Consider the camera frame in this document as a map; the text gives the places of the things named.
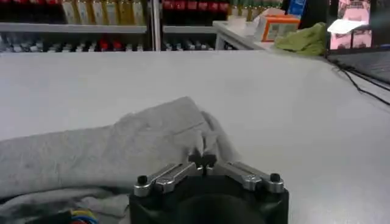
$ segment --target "white table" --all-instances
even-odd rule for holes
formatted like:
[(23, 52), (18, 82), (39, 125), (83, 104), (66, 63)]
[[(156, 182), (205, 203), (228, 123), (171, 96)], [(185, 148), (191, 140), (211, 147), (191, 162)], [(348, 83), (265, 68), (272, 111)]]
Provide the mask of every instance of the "white table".
[(274, 43), (260, 42), (254, 38), (255, 27), (252, 22), (246, 22), (245, 26), (232, 26), (227, 21), (213, 21), (217, 37), (215, 49), (223, 50), (225, 43), (238, 50), (266, 50), (272, 51)]
[(190, 96), (245, 163), (281, 173), (290, 223), (390, 220), (390, 109), (323, 61), (264, 51), (27, 53), (0, 55), (0, 68), (0, 139), (108, 125)]

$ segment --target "green cloth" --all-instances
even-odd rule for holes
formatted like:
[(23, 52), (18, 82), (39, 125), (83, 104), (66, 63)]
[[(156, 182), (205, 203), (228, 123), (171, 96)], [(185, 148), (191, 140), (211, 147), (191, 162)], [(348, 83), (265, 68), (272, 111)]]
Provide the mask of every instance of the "green cloth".
[(275, 47), (303, 55), (320, 55), (325, 51), (325, 23), (291, 32), (275, 40)]

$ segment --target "black cable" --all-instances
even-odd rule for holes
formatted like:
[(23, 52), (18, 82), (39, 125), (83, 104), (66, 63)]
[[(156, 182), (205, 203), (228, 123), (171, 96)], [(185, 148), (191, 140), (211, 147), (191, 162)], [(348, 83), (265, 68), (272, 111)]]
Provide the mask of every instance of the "black cable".
[(363, 76), (360, 75), (360, 74), (358, 75), (358, 74), (357, 74), (357, 71), (355, 71), (354, 68), (351, 67), (351, 66), (344, 66), (344, 65), (340, 64), (340, 62), (339, 62), (338, 60), (330, 60), (330, 59), (327, 57), (327, 55), (325, 56), (325, 58), (326, 58), (330, 63), (336, 65), (337, 68), (338, 68), (340, 71), (342, 71), (342, 72), (348, 77), (348, 79), (352, 82), (352, 84), (353, 84), (354, 87), (358, 90), (359, 93), (365, 93), (365, 94), (367, 94), (367, 95), (369, 95), (369, 96), (371, 96), (371, 97), (373, 97), (373, 98), (375, 98), (375, 99), (381, 101), (382, 103), (384, 103), (384, 104), (386, 104), (387, 106), (390, 107), (390, 102), (388, 102), (388, 101), (382, 99), (381, 97), (378, 97), (378, 96), (375, 95), (374, 93), (370, 93), (370, 92), (368, 92), (368, 91), (366, 91), (366, 90), (360, 88), (360, 87), (358, 86), (358, 84), (356, 84), (356, 82), (353, 81), (353, 79), (351, 78), (351, 76), (348, 74), (347, 71), (348, 71), (348, 70), (351, 70), (351, 73), (352, 73), (352, 74), (354, 74), (354, 75), (356, 75), (356, 76), (358, 76), (358, 77), (361, 77), (362, 79), (368, 81), (368, 82), (371, 83), (371, 84), (374, 84), (375, 86), (381, 87), (382, 89), (385, 89), (385, 90), (387, 90), (387, 91), (390, 91), (389, 88), (387, 88), (387, 87), (385, 87), (385, 86), (382, 86), (382, 85), (380, 85), (380, 84), (378, 84), (378, 83), (375, 83), (375, 82), (373, 82), (372, 80), (369, 80), (367, 77), (364, 77), (364, 78), (363, 78)]
[(369, 82), (369, 83), (371, 83), (371, 84), (373, 84), (373, 85), (375, 85), (375, 86), (377, 86), (377, 87), (380, 87), (380, 88), (382, 88), (382, 89), (384, 89), (384, 90), (390, 92), (390, 88), (387, 88), (387, 87), (385, 87), (385, 86), (383, 86), (383, 85), (381, 85), (381, 84), (379, 84), (379, 83), (373, 81), (374, 79), (370, 79), (370, 78), (364, 76), (363, 74), (360, 74), (360, 73), (359, 73), (358, 71), (356, 71), (355, 69), (347, 69), (347, 71), (351, 72), (351, 73), (354, 74), (355, 76), (357, 76), (357, 77), (359, 77), (359, 78), (361, 78), (361, 79), (364, 79), (365, 81), (367, 81), (367, 82)]
[(386, 104), (387, 106), (390, 106), (390, 102), (385, 101), (384, 99), (382, 99), (381, 97), (378, 97), (378, 96), (375, 95), (374, 93), (370, 93), (370, 92), (368, 92), (368, 91), (366, 91), (366, 90), (360, 88), (360, 87), (358, 86), (358, 84), (356, 84), (356, 82), (353, 81), (353, 79), (351, 78), (351, 76), (348, 74), (348, 72), (347, 72), (345, 69), (343, 69), (343, 68), (340, 67), (340, 66), (338, 66), (338, 68), (340, 69), (340, 71), (342, 71), (342, 72), (348, 77), (348, 79), (352, 82), (352, 84), (354, 85), (354, 87), (355, 87), (360, 93), (365, 93), (365, 94), (367, 94), (367, 95), (369, 95), (369, 96), (372, 96), (373, 98), (375, 98), (375, 99), (381, 101), (382, 103)]

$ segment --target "black screw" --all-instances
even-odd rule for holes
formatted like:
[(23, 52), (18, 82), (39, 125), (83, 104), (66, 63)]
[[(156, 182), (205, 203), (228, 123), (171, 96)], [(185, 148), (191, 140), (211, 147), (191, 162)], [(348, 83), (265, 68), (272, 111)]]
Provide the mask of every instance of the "black screw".
[(272, 182), (279, 182), (280, 181), (280, 175), (278, 173), (272, 173), (270, 176), (270, 180)]
[(137, 180), (139, 185), (145, 185), (147, 183), (147, 176), (145, 176), (145, 175), (138, 176), (138, 178), (136, 180)]

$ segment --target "gray fabric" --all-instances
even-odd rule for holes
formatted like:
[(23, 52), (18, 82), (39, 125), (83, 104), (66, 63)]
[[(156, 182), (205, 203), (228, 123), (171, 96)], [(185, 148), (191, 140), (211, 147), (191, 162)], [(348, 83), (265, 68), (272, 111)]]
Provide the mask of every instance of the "gray fabric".
[(195, 148), (235, 156), (216, 120), (187, 97), (112, 126), (1, 141), (0, 198), (14, 198), (0, 205), (0, 223), (71, 208), (92, 210), (100, 223), (128, 223), (126, 193), (136, 177), (180, 163)]

